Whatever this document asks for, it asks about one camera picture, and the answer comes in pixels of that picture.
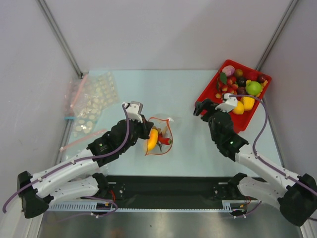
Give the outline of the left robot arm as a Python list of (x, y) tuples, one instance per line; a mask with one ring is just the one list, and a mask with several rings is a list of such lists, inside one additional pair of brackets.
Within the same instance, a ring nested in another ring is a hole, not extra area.
[(17, 194), (26, 219), (35, 218), (58, 203), (73, 198), (105, 198), (109, 193), (106, 177), (96, 170), (118, 159), (138, 139), (150, 137), (153, 122), (120, 120), (72, 159), (45, 171), (17, 176)]

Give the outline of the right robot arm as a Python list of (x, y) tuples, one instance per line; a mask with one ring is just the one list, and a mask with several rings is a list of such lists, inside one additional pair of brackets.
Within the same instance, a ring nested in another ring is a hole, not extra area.
[(211, 139), (219, 152), (243, 165), (264, 179), (259, 182), (245, 174), (233, 177), (229, 195), (234, 199), (249, 196), (277, 208), (290, 223), (301, 227), (317, 210), (317, 183), (309, 174), (302, 176), (278, 166), (260, 155), (255, 144), (238, 135), (233, 129), (229, 112), (237, 106), (237, 98), (226, 94), (220, 104), (205, 99), (195, 103), (193, 114), (208, 123)]

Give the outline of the red chili pepper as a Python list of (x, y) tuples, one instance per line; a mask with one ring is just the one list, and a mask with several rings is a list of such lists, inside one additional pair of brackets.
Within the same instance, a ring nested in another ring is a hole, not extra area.
[(158, 136), (158, 141), (163, 145), (171, 145), (172, 139), (168, 137), (163, 137), (161, 135)]

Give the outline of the clear zip bag orange zipper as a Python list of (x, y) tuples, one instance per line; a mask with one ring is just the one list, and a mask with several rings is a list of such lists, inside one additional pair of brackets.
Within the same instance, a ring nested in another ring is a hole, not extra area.
[(150, 117), (148, 122), (154, 125), (150, 130), (149, 139), (143, 145), (145, 156), (166, 155), (173, 147), (175, 131), (181, 122), (180, 117), (160, 113)]

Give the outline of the purple onion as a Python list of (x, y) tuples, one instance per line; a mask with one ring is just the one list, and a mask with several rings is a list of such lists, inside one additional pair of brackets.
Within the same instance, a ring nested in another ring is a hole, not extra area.
[(227, 77), (230, 77), (234, 74), (235, 68), (232, 65), (227, 65), (222, 69), (222, 73), (224, 73)]

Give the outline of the orange yellow mango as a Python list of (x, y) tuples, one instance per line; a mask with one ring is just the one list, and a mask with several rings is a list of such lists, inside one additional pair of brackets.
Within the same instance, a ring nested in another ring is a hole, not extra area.
[(147, 140), (147, 150), (151, 151), (154, 149), (154, 147), (157, 144), (158, 141), (158, 137), (159, 137), (159, 132), (157, 131), (157, 129), (151, 129), (150, 131), (150, 138)]

